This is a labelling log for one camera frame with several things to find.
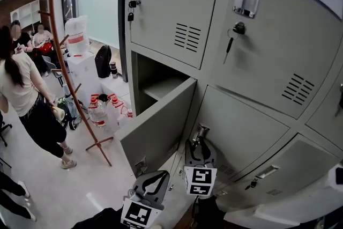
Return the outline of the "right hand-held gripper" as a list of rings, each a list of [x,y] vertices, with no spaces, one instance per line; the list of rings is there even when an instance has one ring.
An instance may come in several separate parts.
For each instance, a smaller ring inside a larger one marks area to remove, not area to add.
[[[196,166],[199,159],[195,156],[198,142],[194,143],[187,139],[185,141],[185,167],[183,180],[188,195],[209,196],[217,177],[216,168],[191,167]],[[206,139],[200,140],[201,153],[204,166],[215,166],[216,150]]]

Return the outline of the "blue chair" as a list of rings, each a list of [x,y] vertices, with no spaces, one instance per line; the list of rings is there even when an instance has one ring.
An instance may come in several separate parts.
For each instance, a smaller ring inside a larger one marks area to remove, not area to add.
[[[58,69],[54,63],[51,62],[50,57],[43,56],[43,60],[45,61],[48,70],[57,78],[59,84],[61,87],[63,87],[63,74],[62,70]]]

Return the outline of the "white water dispenser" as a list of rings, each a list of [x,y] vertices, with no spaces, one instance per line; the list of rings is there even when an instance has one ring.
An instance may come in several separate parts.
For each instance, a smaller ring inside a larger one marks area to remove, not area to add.
[[[87,109],[91,102],[91,95],[102,94],[102,87],[95,65],[95,55],[85,52],[82,56],[68,57],[67,63],[73,84],[75,87],[81,84],[76,93],[77,99]]]

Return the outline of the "clear red-capped water jug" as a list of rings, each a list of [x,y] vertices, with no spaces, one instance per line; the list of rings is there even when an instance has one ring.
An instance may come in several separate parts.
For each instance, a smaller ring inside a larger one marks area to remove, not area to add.
[[[116,132],[120,128],[118,119],[122,115],[123,107],[124,103],[117,97],[116,94],[111,94],[108,96],[106,112],[109,126],[113,132]]]
[[[91,95],[88,113],[92,123],[96,127],[102,128],[108,126],[106,104],[99,99],[98,94]]]
[[[120,115],[117,119],[118,128],[119,129],[124,128],[128,123],[132,121],[132,119],[133,119],[132,109],[123,105],[120,111]]]

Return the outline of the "green and black bag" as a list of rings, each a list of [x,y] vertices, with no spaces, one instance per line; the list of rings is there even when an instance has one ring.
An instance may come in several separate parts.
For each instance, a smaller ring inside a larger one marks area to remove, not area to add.
[[[62,98],[60,98],[58,100],[57,107],[61,108],[61,109],[63,109],[65,111],[65,117],[64,117],[64,120],[61,122],[61,125],[64,127],[64,129],[66,129],[67,126],[69,126],[69,119],[71,117],[70,117],[70,114],[69,114],[68,107],[66,106],[66,102],[65,102],[65,98],[64,97],[62,97]]]

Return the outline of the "wooden slat platform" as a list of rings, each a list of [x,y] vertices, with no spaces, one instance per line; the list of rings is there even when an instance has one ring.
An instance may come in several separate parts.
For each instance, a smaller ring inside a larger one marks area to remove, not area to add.
[[[198,211],[198,203],[193,203],[186,211],[182,219],[180,220],[179,229],[197,229],[197,222],[195,221],[195,215]]]

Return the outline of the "person's left forearm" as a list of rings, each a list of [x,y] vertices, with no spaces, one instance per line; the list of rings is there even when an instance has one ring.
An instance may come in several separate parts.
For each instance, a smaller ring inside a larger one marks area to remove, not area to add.
[[[130,229],[121,223],[123,208],[105,208],[89,219],[77,222],[71,229]]]

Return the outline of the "red-brown wooden coat rack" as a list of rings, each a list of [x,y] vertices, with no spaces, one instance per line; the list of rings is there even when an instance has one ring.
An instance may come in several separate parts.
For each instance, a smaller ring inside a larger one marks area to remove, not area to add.
[[[79,84],[76,89],[73,88],[71,81],[70,81],[70,78],[68,76],[68,72],[67,72],[67,69],[65,66],[65,62],[64,62],[63,54],[62,54],[62,50],[61,50],[61,45],[63,45],[63,43],[67,41],[69,35],[66,35],[62,41],[59,41],[58,34],[57,34],[57,28],[56,28],[56,22],[55,22],[54,0],[48,0],[48,4],[49,4],[49,12],[39,10],[39,14],[42,14],[42,15],[50,18],[51,31],[52,31],[53,38],[54,38],[53,41],[54,41],[54,45],[55,45],[55,50],[57,53],[57,57],[58,57],[60,66],[61,66],[60,71],[62,72],[62,76],[64,77],[64,80],[68,86],[69,92],[70,92],[70,94],[74,100],[74,104],[75,104],[75,106],[76,106],[76,108],[77,108],[77,110],[81,116],[81,119],[84,121],[88,132],[90,133],[90,135],[92,136],[92,138],[94,140],[93,144],[91,146],[87,147],[85,150],[88,151],[89,149],[91,149],[93,147],[97,147],[100,150],[103,157],[105,158],[108,165],[110,167],[112,167],[112,164],[111,164],[110,160],[108,159],[108,157],[106,156],[104,150],[102,149],[101,144],[106,142],[106,141],[112,141],[114,138],[111,136],[111,137],[105,138],[103,140],[98,140],[95,133],[93,132],[89,122],[86,119],[86,116],[85,116],[85,114],[81,108],[81,105],[78,101],[78,98],[76,96],[76,92],[81,87],[81,84]]]

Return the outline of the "white equipment housing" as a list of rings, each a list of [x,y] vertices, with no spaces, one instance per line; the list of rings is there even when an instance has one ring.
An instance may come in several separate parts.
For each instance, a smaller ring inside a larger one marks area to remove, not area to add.
[[[335,165],[298,193],[276,202],[228,212],[224,220],[249,229],[289,229],[316,220],[343,206],[343,185],[335,182]]]

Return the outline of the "grey metal locker door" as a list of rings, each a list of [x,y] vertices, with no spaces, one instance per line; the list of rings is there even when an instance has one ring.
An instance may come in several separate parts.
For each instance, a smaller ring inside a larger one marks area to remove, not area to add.
[[[195,126],[209,129],[217,152],[216,184],[227,183],[261,157],[288,127],[247,104],[208,86]]]
[[[243,208],[285,198],[321,178],[339,161],[324,148],[297,134],[269,160],[237,181],[221,198]]]
[[[196,84],[188,78],[116,132],[135,177],[156,171],[177,150]]]

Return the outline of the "black office chair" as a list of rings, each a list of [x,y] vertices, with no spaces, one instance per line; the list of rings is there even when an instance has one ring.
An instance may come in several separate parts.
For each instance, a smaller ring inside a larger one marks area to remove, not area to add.
[[[2,112],[0,111],[0,141],[3,142],[3,144],[4,144],[5,147],[8,146],[8,143],[6,142],[6,140],[5,140],[4,137],[3,137],[3,132],[4,132],[7,128],[12,129],[12,124],[6,124],[6,123],[4,122],[3,114],[2,114]],[[6,165],[9,169],[12,168],[12,166],[11,166],[7,161],[5,161],[2,157],[0,157],[0,164],[1,164],[1,165]]]

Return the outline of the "frosted glass panel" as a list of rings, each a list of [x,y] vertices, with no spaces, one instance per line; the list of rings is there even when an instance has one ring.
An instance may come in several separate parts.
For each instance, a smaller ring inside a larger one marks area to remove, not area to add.
[[[80,16],[87,16],[90,39],[119,48],[118,0],[78,0]]]

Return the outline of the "large clear dispenser water jug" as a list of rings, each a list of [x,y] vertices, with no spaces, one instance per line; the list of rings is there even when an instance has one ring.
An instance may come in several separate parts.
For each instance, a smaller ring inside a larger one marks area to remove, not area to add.
[[[87,22],[87,16],[79,16],[65,23],[65,35],[68,35],[66,46],[71,56],[82,56],[89,50]]]

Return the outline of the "person's right forearm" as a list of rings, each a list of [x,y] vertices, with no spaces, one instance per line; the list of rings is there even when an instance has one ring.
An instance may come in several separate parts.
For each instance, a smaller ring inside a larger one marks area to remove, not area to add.
[[[191,229],[224,229],[225,212],[217,206],[217,198],[196,198],[192,206]]]

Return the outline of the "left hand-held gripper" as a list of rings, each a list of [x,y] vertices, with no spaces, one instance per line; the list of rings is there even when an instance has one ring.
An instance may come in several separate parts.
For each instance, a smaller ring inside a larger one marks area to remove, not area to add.
[[[163,211],[169,179],[166,170],[139,176],[133,190],[124,196],[121,223],[132,228],[149,228]]]

